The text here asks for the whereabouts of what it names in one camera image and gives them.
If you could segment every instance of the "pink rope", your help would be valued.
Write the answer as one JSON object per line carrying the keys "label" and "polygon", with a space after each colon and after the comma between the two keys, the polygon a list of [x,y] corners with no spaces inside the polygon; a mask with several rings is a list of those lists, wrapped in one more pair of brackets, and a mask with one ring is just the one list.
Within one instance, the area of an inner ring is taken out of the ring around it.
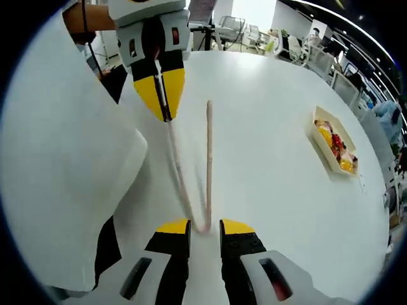
{"label": "pink rope", "polygon": [[207,118],[207,164],[206,164],[206,202],[203,217],[205,224],[202,229],[199,229],[192,212],[190,197],[186,190],[184,175],[181,169],[181,162],[179,161],[179,152],[174,133],[174,127],[171,121],[168,123],[170,141],[174,151],[174,161],[176,163],[176,170],[178,175],[179,184],[181,187],[182,204],[188,219],[191,219],[192,226],[198,233],[208,233],[212,224],[212,102],[209,100],[206,107]]}

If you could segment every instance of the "white table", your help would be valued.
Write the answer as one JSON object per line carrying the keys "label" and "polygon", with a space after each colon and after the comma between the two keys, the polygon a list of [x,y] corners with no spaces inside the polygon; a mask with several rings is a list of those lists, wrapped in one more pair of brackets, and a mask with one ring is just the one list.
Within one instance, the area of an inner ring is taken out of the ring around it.
{"label": "white table", "polygon": [[[212,230],[191,236],[184,303],[228,304],[221,279],[221,218],[252,226],[267,250],[278,250],[308,271],[315,288],[328,296],[358,300],[382,268],[389,214],[383,209],[382,172],[357,118],[320,77],[289,63],[212,51],[193,52],[185,66],[174,124],[196,215],[205,187],[208,99],[214,151]],[[140,101],[131,77],[120,104],[148,141],[141,171],[114,215],[125,253],[144,248],[158,226],[184,213],[167,127]],[[362,182],[331,172],[308,139],[316,105],[337,116],[354,141]]]}

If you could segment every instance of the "ceiling light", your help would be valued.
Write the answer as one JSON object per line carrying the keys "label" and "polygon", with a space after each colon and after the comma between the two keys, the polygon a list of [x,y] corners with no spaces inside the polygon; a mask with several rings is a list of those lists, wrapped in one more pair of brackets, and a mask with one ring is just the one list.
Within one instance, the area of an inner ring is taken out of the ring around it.
{"label": "ceiling light", "polygon": [[349,19],[346,19],[344,16],[339,15],[338,13],[335,13],[334,11],[331,11],[321,5],[318,4],[314,4],[308,1],[303,1],[303,0],[293,0],[299,3],[303,3],[303,4],[307,4],[309,6],[313,6],[314,8],[319,8],[320,10],[323,11],[327,11],[328,13],[342,19],[343,21],[347,22],[348,24],[350,24],[351,26],[353,26],[354,28],[358,29],[359,31],[361,31],[364,35],[366,35],[367,37],[370,38],[370,40],[372,40],[372,42],[374,42],[390,59],[392,62],[395,63],[395,61],[393,60],[393,58],[390,56],[390,54],[388,53],[388,51],[386,51],[386,49],[369,33],[367,33],[364,29],[362,29],[360,26],[358,26],[357,24],[353,23],[352,21],[350,21]]}

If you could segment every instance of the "food container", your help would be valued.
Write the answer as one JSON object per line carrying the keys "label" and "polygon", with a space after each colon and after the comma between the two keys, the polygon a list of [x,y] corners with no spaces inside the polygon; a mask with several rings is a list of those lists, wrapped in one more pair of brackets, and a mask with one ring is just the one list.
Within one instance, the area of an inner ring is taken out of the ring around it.
{"label": "food container", "polygon": [[332,114],[329,112],[325,111],[321,107],[317,106],[315,108],[314,112],[314,119],[312,121],[312,137],[315,139],[316,143],[318,144],[319,148],[321,149],[322,153],[324,154],[325,158],[327,159],[331,169],[336,172],[336,173],[343,173],[345,175],[351,175],[351,176],[356,176],[357,174],[357,168],[355,169],[355,173],[350,173],[347,172],[346,170],[342,170],[339,166],[338,161],[336,160],[331,148],[329,147],[328,143],[325,141],[324,137],[321,135],[321,133],[318,131],[318,128],[314,124],[314,121],[316,119],[321,119],[323,121],[328,121],[332,129],[335,133],[337,133],[342,141],[345,143],[347,151],[353,154],[354,156],[357,156],[355,153],[355,145],[350,139],[348,133],[342,126],[340,120],[336,117],[334,117]]}

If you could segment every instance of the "desk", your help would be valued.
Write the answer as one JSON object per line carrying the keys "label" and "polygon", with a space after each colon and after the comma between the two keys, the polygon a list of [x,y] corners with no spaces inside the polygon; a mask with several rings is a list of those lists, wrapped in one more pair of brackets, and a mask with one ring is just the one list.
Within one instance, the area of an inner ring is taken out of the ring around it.
{"label": "desk", "polygon": [[[252,226],[330,297],[360,298],[382,268],[389,234],[384,181],[362,126],[312,71],[246,53],[193,52],[174,126],[197,221],[205,187],[206,117],[213,103],[212,229],[191,236],[185,304],[228,304],[220,218]],[[144,164],[114,215],[123,252],[144,248],[163,222],[184,217],[167,127],[126,80],[120,104],[148,141]],[[358,178],[331,172],[308,139],[316,105],[337,116],[359,157]]]}

